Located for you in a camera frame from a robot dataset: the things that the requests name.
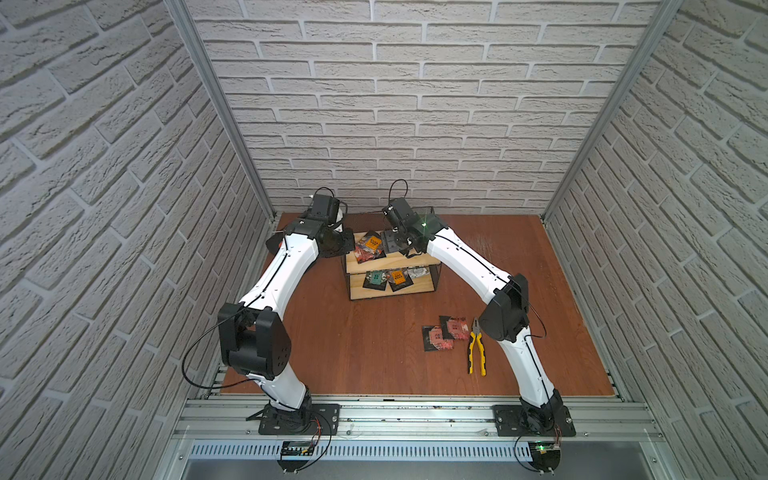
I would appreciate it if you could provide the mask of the orange label tea bag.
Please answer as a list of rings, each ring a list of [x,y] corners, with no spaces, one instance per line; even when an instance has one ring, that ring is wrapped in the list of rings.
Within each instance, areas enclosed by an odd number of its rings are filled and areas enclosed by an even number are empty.
[[[375,231],[364,234],[357,244],[365,252],[374,256],[381,255],[384,252],[383,238]]]

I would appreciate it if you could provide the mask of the orange tea bag shelf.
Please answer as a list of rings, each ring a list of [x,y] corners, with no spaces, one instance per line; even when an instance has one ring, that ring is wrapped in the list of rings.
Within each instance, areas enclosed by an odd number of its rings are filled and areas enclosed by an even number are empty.
[[[387,273],[387,280],[393,292],[397,292],[413,285],[407,269],[393,269]]]

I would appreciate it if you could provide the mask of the red tea bag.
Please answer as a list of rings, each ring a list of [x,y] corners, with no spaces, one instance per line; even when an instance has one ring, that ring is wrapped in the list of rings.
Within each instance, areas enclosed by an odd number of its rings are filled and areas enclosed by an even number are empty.
[[[471,326],[465,317],[440,316],[442,337],[445,340],[465,341],[470,339]]]
[[[454,348],[454,341],[443,336],[440,326],[423,326],[422,340],[425,352],[449,351]]]
[[[354,250],[354,256],[355,256],[356,262],[358,264],[362,264],[362,263],[377,259],[378,253],[376,250],[370,251],[366,247],[360,247],[359,245],[356,245]]]

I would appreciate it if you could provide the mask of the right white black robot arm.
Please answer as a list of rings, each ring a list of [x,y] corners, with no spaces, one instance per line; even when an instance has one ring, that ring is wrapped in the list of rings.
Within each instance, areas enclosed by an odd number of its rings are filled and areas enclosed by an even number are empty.
[[[479,327],[502,348],[518,383],[522,419],[532,432],[554,426],[562,397],[545,373],[533,344],[528,318],[527,279],[496,267],[433,213],[416,213],[403,197],[383,214],[408,250],[426,253],[449,267],[485,302]]]

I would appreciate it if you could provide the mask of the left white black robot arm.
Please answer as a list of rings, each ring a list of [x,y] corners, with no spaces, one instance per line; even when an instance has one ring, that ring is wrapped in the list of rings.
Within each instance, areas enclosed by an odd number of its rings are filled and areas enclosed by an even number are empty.
[[[266,241],[274,255],[256,284],[237,303],[226,303],[217,321],[222,360],[256,383],[281,412],[311,407],[311,394],[290,366],[292,343],[283,322],[303,275],[319,258],[353,249],[343,226],[346,203],[332,194],[313,195],[310,206]]]

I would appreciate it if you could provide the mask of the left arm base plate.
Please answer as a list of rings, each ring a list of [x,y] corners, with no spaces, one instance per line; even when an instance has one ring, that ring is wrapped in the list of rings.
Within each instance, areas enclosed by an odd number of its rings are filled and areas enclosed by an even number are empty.
[[[282,410],[267,404],[260,413],[258,433],[265,436],[313,435],[335,436],[341,405],[313,404],[300,410]]]

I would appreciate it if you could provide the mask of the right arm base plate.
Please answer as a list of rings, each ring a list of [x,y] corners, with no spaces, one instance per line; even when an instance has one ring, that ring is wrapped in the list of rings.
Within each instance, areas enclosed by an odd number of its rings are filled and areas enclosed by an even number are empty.
[[[494,405],[493,420],[499,437],[575,437],[576,429],[565,406],[551,409],[523,405]]]

